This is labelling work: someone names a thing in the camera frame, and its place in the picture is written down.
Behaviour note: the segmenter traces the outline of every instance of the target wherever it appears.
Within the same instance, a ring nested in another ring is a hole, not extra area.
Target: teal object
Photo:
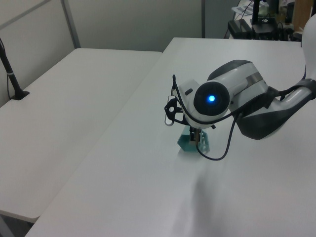
[[[198,143],[198,148],[202,152],[209,152],[209,142],[206,132],[202,130],[200,136],[201,138]],[[196,149],[196,143],[194,141],[190,141],[190,126],[185,126],[177,143],[185,152],[198,152]]]

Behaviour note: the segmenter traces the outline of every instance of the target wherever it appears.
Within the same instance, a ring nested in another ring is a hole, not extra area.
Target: blue led
[[[214,101],[215,101],[215,96],[214,96],[214,95],[210,95],[210,96],[208,97],[208,100],[209,100],[210,102],[214,102]]]

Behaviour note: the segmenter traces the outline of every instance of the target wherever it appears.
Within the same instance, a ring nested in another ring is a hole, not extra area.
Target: black pole
[[[255,25],[258,23],[259,6],[260,6],[260,0],[254,0],[253,11],[252,11],[252,22],[251,22],[252,25]]]
[[[314,16],[315,14],[316,14],[316,0],[314,0],[314,5],[313,5],[311,17]]]
[[[5,53],[5,48],[4,48],[4,45],[2,43],[2,40],[0,38],[0,58],[1,58],[1,61],[4,65],[4,68],[6,70],[6,73],[7,75],[9,76],[10,78],[10,81],[12,83],[12,86],[14,88],[14,93],[15,95],[11,98],[13,100],[22,100],[25,96],[27,96],[28,94],[30,94],[29,92],[27,91],[23,91],[21,88],[20,88],[20,85],[14,75],[14,72],[12,70],[12,67],[9,63],[9,60],[6,56],[6,53]]]

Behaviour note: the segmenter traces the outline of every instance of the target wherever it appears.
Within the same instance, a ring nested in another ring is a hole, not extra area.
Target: black stand
[[[9,60],[6,57],[4,45],[3,45],[2,41],[1,41],[1,39],[0,39],[0,58],[1,58],[1,61],[2,61],[3,65],[4,65],[6,73],[7,73],[7,75],[10,78],[12,86],[14,88],[15,95],[12,96],[11,99],[13,99],[13,100],[22,100],[25,96],[27,96],[30,93],[28,91],[23,91],[20,88],[20,85],[19,85],[19,83],[18,83],[18,81],[17,81],[17,79],[16,79],[16,77],[14,75],[14,72],[13,72],[13,70],[11,68]]]

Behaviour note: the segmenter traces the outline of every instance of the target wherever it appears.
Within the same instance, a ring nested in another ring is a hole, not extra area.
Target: gray floor
[[[0,215],[0,221],[2,220],[4,222],[1,222],[2,225],[0,225],[0,237],[24,237],[33,226],[33,223]]]

